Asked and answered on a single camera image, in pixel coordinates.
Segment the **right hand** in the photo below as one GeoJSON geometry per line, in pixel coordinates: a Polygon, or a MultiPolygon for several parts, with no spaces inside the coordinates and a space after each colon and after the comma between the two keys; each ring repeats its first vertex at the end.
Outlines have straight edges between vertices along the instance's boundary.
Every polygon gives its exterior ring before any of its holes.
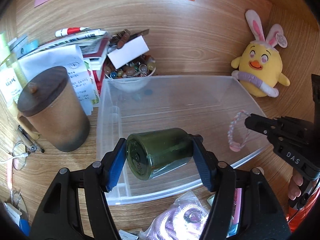
{"type": "Polygon", "coordinates": [[[292,177],[288,187],[288,197],[291,200],[295,200],[301,195],[300,186],[303,184],[303,176],[296,170],[292,171],[292,177]]]}

